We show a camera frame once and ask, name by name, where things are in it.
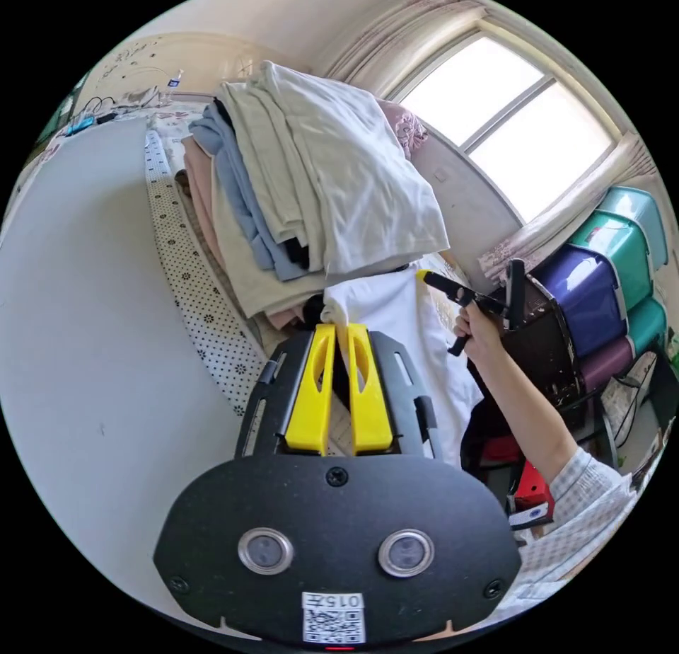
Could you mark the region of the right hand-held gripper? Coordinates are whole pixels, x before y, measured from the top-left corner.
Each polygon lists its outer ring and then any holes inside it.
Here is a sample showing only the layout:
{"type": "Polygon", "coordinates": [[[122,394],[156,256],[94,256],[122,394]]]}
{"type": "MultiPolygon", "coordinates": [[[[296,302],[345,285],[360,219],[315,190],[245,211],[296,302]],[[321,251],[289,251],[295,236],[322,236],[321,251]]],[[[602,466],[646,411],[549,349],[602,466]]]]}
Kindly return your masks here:
{"type": "MultiPolygon", "coordinates": [[[[469,287],[462,286],[459,282],[437,272],[420,269],[417,271],[417,278],[460,308],[466,308],[470,304],[475,304],[486,318],[493,316],[502,318],[509,312],[508,305],[490,296],[480,294],[469,287]]],[[[448,346],[448,354],[460,357],[469,339],[470,336],[466,333],[458,335],[455,342],[448,346]]]]}

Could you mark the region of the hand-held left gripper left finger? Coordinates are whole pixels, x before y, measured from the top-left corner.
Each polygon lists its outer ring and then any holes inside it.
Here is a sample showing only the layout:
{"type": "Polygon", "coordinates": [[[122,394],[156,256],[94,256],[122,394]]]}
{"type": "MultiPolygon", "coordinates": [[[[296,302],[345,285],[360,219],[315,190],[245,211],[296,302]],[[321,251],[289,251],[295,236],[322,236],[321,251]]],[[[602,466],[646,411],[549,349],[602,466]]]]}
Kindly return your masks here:
{"type": "Polygon", "coordinates": [[[320,456],[327,453],[335,343],[334,325],[316,326],[286,428],[285,442],[293,451],[320,456]]]}

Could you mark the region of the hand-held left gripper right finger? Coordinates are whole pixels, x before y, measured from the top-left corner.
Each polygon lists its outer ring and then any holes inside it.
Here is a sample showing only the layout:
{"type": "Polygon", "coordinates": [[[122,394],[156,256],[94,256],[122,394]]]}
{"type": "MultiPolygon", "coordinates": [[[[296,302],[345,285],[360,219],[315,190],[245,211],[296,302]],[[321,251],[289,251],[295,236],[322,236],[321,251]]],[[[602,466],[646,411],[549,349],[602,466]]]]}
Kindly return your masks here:
{"type": "Polygon", "coordinates": [[[347,349],[353,454],[387,452],[393,431],[367,327],[347,326],[347,349]]]}

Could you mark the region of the person's right hand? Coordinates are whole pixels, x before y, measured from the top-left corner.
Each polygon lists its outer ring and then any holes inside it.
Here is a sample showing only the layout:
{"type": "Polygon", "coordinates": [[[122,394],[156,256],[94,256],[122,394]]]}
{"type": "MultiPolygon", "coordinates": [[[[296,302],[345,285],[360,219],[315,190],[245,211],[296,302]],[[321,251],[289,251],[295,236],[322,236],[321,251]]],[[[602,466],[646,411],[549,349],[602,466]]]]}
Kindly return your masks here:
{"type": "Polygon", "coordinates": [[[496,361],[504,351],[503,321],[494,314],[486,314],[475,301],[460,309],[453,332],[466,337],[465,353],[479,369],[496,361]]]}

